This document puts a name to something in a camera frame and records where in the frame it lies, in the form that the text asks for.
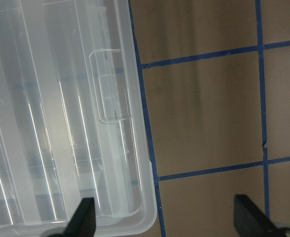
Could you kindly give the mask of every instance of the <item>clear plastic bin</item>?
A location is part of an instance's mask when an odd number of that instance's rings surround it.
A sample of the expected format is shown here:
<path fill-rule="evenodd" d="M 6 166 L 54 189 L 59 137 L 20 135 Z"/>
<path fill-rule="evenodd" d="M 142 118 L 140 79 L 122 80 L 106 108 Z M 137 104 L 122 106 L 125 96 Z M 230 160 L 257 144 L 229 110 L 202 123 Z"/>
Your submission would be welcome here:
<path fill-rule="evenodd" d="M 94 197 L 95 236 L 156 217 L 126 0 L 0 0 L 0 237 L 66 226 Z"/>

